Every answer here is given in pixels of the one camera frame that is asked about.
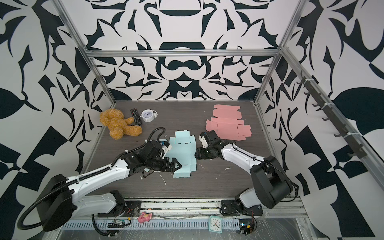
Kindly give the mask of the light blue paper box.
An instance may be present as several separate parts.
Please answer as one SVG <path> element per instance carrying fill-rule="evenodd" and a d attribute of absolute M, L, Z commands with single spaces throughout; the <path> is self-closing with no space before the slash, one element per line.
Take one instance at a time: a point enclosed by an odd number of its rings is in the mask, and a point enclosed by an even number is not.
<path fill-rule="evenodd" d="M 166 157 L 176 158 L 182 168 L 174 172 L 173 178 L 189 178 L 191 173 L 197 170 L 196 139 L 190 131 L 176 131 L 174 137 L 170 137 L 168 142 L 172 146 L 166 153 Z"/>

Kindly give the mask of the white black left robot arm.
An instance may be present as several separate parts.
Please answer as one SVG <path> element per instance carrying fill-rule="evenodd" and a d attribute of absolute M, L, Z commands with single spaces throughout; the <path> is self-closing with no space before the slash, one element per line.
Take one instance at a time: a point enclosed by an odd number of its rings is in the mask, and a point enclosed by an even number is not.
<path fill-rule="evenodd" d="M 52 177 L 38 199 L 20 216 L 18 229 L 42 227 L 45 232 L 50 232 L 75 217 L 98 213 L 121 214 L 126 202 L 118 191 L 97 196 L 89 194 L 115 181 L 143 173 L 146 169 L 176 172 L 182 164 L 176 158 L 166 156 L 171 149 L 172 145 L 167 141 L 149 137 L 144 144 L 124 151 L 104 167 L 68 178 L 62 174 Z"/>

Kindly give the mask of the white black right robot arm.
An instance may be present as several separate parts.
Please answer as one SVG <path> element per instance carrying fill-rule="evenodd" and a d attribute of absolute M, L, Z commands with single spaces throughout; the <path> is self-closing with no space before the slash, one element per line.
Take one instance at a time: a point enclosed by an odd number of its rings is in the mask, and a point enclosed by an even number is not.
<path fill-rule="evenodd" d="M 215 131 L 202 132 L 199 140 L 202 146 L 196 150 L 197 160 L 220 158 L 250 174 L 253 188 L 243 191 L 236 197 L 241 207 L 250 209 L 263 205 L 272 209 L 290 193 L 298 195 L 299 186 L 285 174 L 274 156 L 264 158 L 251 154 L 233 141 L 220 139 Z"/>

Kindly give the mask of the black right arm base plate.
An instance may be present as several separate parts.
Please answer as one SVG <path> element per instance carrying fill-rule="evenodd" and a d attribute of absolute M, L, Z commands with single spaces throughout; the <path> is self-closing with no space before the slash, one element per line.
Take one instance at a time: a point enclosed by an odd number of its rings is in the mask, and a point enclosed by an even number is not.
<path fill-rule="evenodd" d="M 239 200 L 221 200 L 220 214 L 229 216 L 262 216 L 263 209 L 261 205 L 246 208 Z"/>

